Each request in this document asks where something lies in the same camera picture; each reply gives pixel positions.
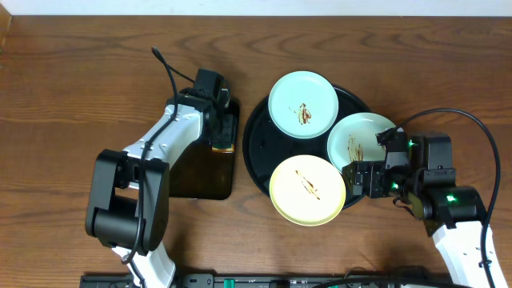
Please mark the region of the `green yellow sponge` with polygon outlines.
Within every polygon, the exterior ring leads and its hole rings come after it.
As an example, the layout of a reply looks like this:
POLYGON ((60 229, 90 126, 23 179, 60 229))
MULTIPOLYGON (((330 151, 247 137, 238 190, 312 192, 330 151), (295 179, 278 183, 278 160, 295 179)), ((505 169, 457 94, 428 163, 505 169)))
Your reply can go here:
POLYGON ((215 153, 230 154, 233 153, 234 143, 232 141, 214 141, 211 143, 211 149, 215 153))

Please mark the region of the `yellow plate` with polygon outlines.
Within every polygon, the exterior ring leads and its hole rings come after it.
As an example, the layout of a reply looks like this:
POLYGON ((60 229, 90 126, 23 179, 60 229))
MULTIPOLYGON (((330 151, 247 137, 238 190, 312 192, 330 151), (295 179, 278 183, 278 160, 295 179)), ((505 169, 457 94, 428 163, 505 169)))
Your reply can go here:
POLYGON ((286 220, 320 226, 336 218, 346 202, 346 185, 327 160, 297 155, 281 162, 270 177, 270 200, 286 220))

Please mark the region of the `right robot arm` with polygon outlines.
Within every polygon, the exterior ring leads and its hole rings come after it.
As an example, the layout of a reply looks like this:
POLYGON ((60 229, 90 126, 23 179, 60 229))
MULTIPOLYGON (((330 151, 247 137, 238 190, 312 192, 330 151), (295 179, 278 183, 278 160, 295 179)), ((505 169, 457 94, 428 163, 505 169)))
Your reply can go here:
POLYGON ((453 283, 505 287, 480 194, 456 184, 450 137, 398 132, 383 145, 383 160, 342 168, 348 190, 370 198, 392 197, 396 206, 423 222, 453 283))

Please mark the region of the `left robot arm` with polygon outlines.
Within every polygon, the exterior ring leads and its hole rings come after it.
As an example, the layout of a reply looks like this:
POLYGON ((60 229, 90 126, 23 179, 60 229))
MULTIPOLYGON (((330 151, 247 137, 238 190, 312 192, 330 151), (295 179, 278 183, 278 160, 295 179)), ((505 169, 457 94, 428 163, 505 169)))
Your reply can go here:
POLYGON ((129 267, 134 287, 173 284, 163 244, 170 198, 230 196, 238 116, 227 88, 187 88, 136 143, 97 156, 85 230, 129 267))

